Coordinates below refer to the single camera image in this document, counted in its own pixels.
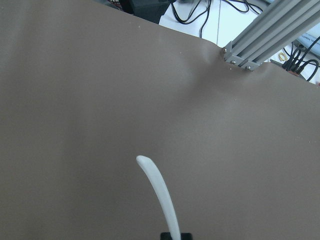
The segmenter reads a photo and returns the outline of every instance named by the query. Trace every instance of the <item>black cable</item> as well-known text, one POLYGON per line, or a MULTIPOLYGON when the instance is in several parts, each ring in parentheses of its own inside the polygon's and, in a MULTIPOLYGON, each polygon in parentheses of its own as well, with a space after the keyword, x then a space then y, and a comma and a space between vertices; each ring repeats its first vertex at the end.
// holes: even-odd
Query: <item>black cable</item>
POLYGON ((304 60, 305 56, 308 54, 308 52, 312 49, 312 47, 320 40, 320 36, 307 48, 303 56, 299 59, 297 65, 299 66, 301 62, 304 60))
POLYGON ((292 55, 292 53, 293 53, 293 51, 294 51, 294 48, 293 48, 293 43, 292 43, 292 48, 291 48, 291 54, 289 54, 288 52, 287 52, 287 50, 286 50, 286 48, 284 47, 283 48, 283 51, 285 52, 285 54, 287 54, 289 57, 292 55))
POLYGON ((195 12, 195 10, 197 9, 197 7, 199 6, 200 2, 201 2, 201 0, 198 1, 198 3, 195 5, 194 9, 189 13, 189 16, 188 16, 188 18, 187 18, 186 20, 182 20, 182 19, 179 17, 179 15, 178 15, 178 13, 177 13, 177 10, 176 10, 173 2, 171 2, 170 4, 171 4, 172 11, 173 11, 173 15, 174 15, 175 19, 176 19, 179 23, 186 23, 186 22, 191 18, 191 16, 194 14, 194 12, 195 12))
POLYGON ((252 4, 251 4, 251 3, 249 3, 247 0, 244 0, 244 2, 245 2, 245 4, 248 5, 248 6, 252 9, 252 11, 254 11, 257 15, 260 14, 259 12, 257 12, 257 11, 252 7, 252 4))
POLYGON ((222 0, 225 3, 229 4, 231 7, 233 7, 234 9, 236 9, 238 12, 240 13, 247 13, 249 12, 250 9, 252 9, 256 14, 260 14, 258 11, 256 11, 253 7, 259 9, 259 11, 263 12, 263 9, 261 7, 259 7, 258 5, 255 5, 253 3, 248 2, 247 0, 222 0), (236 3, 242 3, 245 5, 245 10, 241 10, 239 8, 237 8, 235 5, 233 5, 231 2, 236 2, 236 3))
POLYGON ((201 28, 200 28, 200 38, 202 38, 202 30, 204 29, 204 26, 206 25, 207 21, 208 21, 208 18, 209 18, 209 13, 210 13, 210 7, 211 7, 211 2, 212 0, 208 0, 208 11, 206 11, 206 18, 204 20, 204 23, 202 24, 201 28))
POLYGON ((311 76, 306 80, 307 82, 309 82, 316 75, 319 68, 319 62, 315 59, 308 60, 302 66, 300 66, 296 71, 297 74, 300 74, 305 69, 305 66, 307 66, 308 64, 311 64, 311 62, 314 62, 316 67, 314 68, 311 76))
POLYGON ((205 13, 208 11, 208 8, 206 8, 202 13, 200 13, 198 16, 196 16, 193 20, 187 22, 187 21, 191 18, 191 15, 192 15, 192 14, 190 14, 190 16, 189 16, 186 20, 182 20, 182 19, 179 17, 179 15, 178 15, 178 13, 177 13, 177 10, 176 10, 176 8, 175 8, 175 6, 174 6, 174 4, 173 4, 173 3, 170 3, 170 4, 171 4, 172 11, 173 11, 173 15, 174 15, 175 19, 176 19, 179 23, 184 24, 184 25, 193 23, 195 20, 197 20, 200 16, 202 16, 203 14, 205 14, 205 13))
POLYGON ((284 64, 282 65, 282 67, 286 70, 286 71, 291 71, 293 67, 295 67, 295 63, 298 59, 298 57, 301 54, 301 49, 297 48, 296 50, 294 50, 293 54, 290 56, 288 61, 285 61, 284 64))
POLYGON ((208 5, 206 7, 206 9, 201 12, 198 16, 196 16, 194 19, 190 20, 190 18, 192 17, 192 15, 194 14, 196 8, 199 6, 201 0, 198 1, 198 3, 196 4, 196 6, 194 7, 194 9, 192 10, 192 12, 189 14, 188 18, 183 20, 179 17, 178 13, 177 13, 177 10, 174 6, 174 1, 170 1, 170 4, 171 4, 171 8, 172 8, 172 12, 173 12, 173 16, 174 18, 181 24, 184 24, 184 25, 188 25, 188 24, 191 24, 193 23, 195 20, 197 20, 200 16, 202 16, 203 14, 206 13, 206 18, 205 18, 205 21, 204 23, 202 24, 200 30, 199 30, 199 37, 202 38, 202 31, 203 31, 203 28, 204 26, 206 25, 207 21, 208 21, 208 18, 209 18, 209 13, 210 13, 210 7, 211 7, 211 2, 212 0, 207 0, 208 1, 208 5))
MULTIPOLYGON (((227 3, 227 4, 229 4, 231 7, 233 7, 235 10, 237 10, 238 12, 240 12, 240 13, 247 13, 247 12, 249 12, 249 7, 248 7, 248 5, 246 5, 245 4, 245 8, 246 8, 246 10, 241 10, 241 9, 239 9, 239 8, 237 8, 235 5, 233 5, 230 1, 228 1, 228 0, 222 0, 222 1, 224 1, 225 3, 227 3)), ((238 2, 238 3, 244 3, 243 1, 236 1, 236 0, 234 0, 234 1, 232 1, 232 2, 238 2)))

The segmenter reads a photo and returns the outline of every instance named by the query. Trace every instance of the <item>white curved rod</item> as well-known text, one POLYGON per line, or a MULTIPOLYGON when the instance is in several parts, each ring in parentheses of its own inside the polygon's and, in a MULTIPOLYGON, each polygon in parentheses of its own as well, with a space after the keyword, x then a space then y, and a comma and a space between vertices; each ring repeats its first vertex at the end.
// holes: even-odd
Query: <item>white curved rod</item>
POLYGON ((137 156, 136 161, 148 177, 162 207, 172 240, 181 240, 178 220, 164 178, 154 162, 146 156, 137 156))

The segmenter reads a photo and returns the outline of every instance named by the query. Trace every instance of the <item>black device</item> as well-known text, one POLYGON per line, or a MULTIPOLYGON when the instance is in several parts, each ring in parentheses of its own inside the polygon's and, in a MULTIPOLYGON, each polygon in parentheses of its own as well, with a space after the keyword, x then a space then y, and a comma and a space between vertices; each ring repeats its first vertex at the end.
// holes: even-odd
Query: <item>black device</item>
MULTIPOLYGON (((162 232, 160 240, 172 240, 170 232, 162 232)), ((191 233, 181 233, 181 240, 193 240, 191 233)))
POLYGON ((170 5, 169 0, 119 0, 124 12, 158 24, 170 5))

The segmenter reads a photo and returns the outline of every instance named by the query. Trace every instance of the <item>wire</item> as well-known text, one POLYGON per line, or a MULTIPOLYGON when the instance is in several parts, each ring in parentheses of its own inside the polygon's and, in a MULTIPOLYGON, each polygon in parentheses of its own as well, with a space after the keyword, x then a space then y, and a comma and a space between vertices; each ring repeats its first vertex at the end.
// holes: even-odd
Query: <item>wire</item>
POLYGON ((297 74, 300 74, 304 70, 305 66, 307 66, 308 64, 311 64, 311 62, 314 62, 316 67, 314 68, 311 76, 306 80, 307 82, 309 82, 316 75, 318 68, 319 68, 319 62, 315 59, 308 60, 301 67, 299 67, 298 70, 296 71, 297 74))
POLYGON ((207 7, 206 9, 201 12, 198 16, 196 16, 194 19, 190 20, 190 18, 192 17, 192 15, 194 14, 195 10, 197 9, 197 7, 199 6, 201 0, 198 1, 198 3, 196 4, 196 6, 194 7, 194 9, 191 11, 191 13, 189 14, 189 16, 187 17, 187 19, 183 20, 179 17, 178 13, 177 13, 177 10, 174 6, 174 1, 171 0, 170 1, 170 5, 171 5, 171 8, 172 8, 172 12, 173 12, 173 16, 174 18, 181 24, 184 24, 184 25, 188 25, 188 24, 191 24, 193 23, 195 20, 197 20, 200 16, 202 16, 203 14, 206 13, 206 18, 205 18, 205 21, 204 23, 202 24, 200 30, 199 30, 199 37, 202 38, 202 31, 203 31, 203 28, 204 26, 206 25, 207 21, 208 21, 208 18, 209 18, 209 13, 210 13, 210 7, 211 7, 211 2, 212 0, 207 0, 208 1, 208 4, 207 4, 207 7))
POLYGON ((206 11, 206 18, 204 20, 204 23, 202 24, 201 28, 200 28, 200 38, 202 38, 202 30, 204 29, 204 26, 206 25, 208 18, 209 18, 209 13, 210 13, 210 7, 211 7, 211 2, 212 0, 208 0, 208 11, 206 11))
POLYGON ((283 51, 290 57, 291 55, 292 55, 292 53, 293 53, 293 50, 294 50, 294 48, 292 47, 291 48, 291 54, 289 54, 288 52, 287 52, 287 50, 286 50, 286 48, 284 47, 283 48, 283 51))
POLYGON ((308 52, 310 52, 310 50, 312 49, 312 47, 320 40, 320 36, 318 36, 318 38, 307 48, 307 50, 305 51, 305 53, 303 54, 303 56, 299 59, 297 65, 300 65, 301 62, 304 60, 305 56, 308 54, 308 52))
POLYGON ((301 54, 301 48, 297 48, 296 50, 294 50, 293 54, 290 56, 289 60, 284 62, 284 64, 282 65, 282 67, 286 70, 286 71, 294 71, 294 68, 296 68, 296 61, 298 59, 298 57, 301 54))
POLYGON ((253 3, 250 3, 247 0, 243 0, 243 1, 241 1, 241 0, 222 0, 222 1, 224 1, 227 4, 229 4, 231 7, 233 7, 234 9, 236 9, 240 13, 247 13, 247 12, 249 12, 250 9, 252 9, 257 15, 259 15, 260 12, 261 13, 263 12, 261 7, 259 7, 258 5, 255 5, 253 3), (237 8, 231 2, 244 4, 245 5, 245 10, 241 10, 241 9, 237 8))

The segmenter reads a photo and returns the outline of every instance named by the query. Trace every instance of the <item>brown fabric sheet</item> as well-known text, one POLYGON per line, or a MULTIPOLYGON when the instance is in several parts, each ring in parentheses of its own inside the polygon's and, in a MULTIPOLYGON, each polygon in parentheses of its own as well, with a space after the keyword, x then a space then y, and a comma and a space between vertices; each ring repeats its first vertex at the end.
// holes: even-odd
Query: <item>brown fabric sheet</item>
POLYGON ((90 0, 0 2, 0 239, 320 239, 320 89, 90 0))

